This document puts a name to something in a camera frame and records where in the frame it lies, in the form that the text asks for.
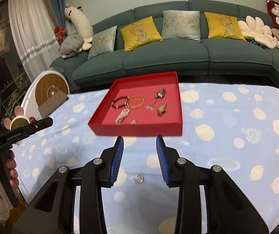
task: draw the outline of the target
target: planet pattern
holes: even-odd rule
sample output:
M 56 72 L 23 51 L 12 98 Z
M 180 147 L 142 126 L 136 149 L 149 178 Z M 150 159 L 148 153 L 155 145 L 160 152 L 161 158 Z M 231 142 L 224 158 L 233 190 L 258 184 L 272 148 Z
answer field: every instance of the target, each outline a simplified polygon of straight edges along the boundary
M 179 89 L 183 135 L 164 137 L 165 144 L 197 166 L 220 165 L 272 231 L 279 224 L 279 90 L 213 83 L 180 83 Z M 27 202 L 60 166 L 82 167 L 113 147 L 116 136 L 97 136 L 87 125 L 107 91 L 69 95 L 50 115 L 52 127 L 13 148 Z M 111 189 L 102 189 L 107 232 L 173 234 L 178 189 L 169 189 L 163 181 L 156 138 L 123 139 L 117 181 Z M 142 183 L 135 182 L 136 175 L 143 176 Z M 79 197 L 80 187 L 74 212 L 77 234 Z M 206 214 L 202 216 L 202 233 L 206 233 Z

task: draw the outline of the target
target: black beaded bracelet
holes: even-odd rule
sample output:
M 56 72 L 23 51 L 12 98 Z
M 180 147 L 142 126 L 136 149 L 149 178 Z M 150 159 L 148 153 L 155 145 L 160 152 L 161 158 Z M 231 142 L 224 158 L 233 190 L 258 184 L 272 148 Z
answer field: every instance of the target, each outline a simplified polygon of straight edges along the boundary
M 122 104 L 122 105 L 115 105 L 115 103 L 117 102 L 117 101 L 119 101 L 120 99 L 124 99 L 124 98 L 126 98 L 127 100 L 126 100 L 126 102 L 124 103 L 124 104 Z M 126 106 L 127 104 L 128 104 L 128 101 L 130 100 L 130 98 L 128 97 L 128 96 L 123 96 L 123 97 L 118 97 L 118 98 L 116 98 L 113 102 L 111 102 L 111 106 L 113 107 L 113 108 L 121 108 L 121 107 L 123 107 L 123 106 Z

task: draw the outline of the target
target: red tray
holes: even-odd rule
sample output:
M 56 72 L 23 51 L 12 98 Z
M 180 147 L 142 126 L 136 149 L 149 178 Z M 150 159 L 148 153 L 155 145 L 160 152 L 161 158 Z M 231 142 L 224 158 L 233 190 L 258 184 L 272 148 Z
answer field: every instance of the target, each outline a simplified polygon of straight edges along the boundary
M 155 101 L 155 94 L 165 89 L 163 99 L 158 99 L 153 111 L 146 106 Z M 115 124 L 116 118 L 124 108 L 112 108 L 111 102 L 120 97 L 143 97 L 144 107 L 132 110 L 120 125 Z M 159 117 L 157 108 L 167 103 L 166 111 Z M 183 131 L 183 116 L 181 110 L 180 91 L 176 72 L 157 73 L 117 79 L 96 109 L 88 125 L 97 135 L 107 136 L 181 136 Z

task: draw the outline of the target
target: white sheer curtain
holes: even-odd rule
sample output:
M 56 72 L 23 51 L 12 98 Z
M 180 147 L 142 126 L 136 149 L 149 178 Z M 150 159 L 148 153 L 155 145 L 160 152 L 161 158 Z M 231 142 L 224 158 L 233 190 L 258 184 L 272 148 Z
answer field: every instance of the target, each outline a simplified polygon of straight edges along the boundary
M 14 43 L 31 81 L 59 57 L 53 22 L 43 0 L 9 0 Z

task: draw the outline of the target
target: green sofa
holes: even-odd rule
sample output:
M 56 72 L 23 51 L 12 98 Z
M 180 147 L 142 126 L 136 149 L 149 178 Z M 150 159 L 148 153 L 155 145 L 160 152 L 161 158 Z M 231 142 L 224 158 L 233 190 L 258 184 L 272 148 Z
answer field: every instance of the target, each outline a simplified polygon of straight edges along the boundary
M 200 11 L 201 42 L 171 39 L 124 51 L 120 29 L 125 25 L 152 16 L 162 34 L 163 11 Z M 247 15 L 260 17 L 272 27 L 271 17 L 243 5 L 210 0 L 174 1 L 137 7 L 93 25 L 94 33 L 118 26 L 114 52 L 87 59 L 88 52 L 74 58 L 57 58 L 51 67 L 68 79 L 72 89 L 112 83 L 115 79 L 165 71 L 178 75 L 236 74 L 269 77 L 279 87 L 279 50 L 262 49 L 252 43 L 234 39 L 208 39 L 209 30 L 204 12 L 221 13 L 244 20 Z

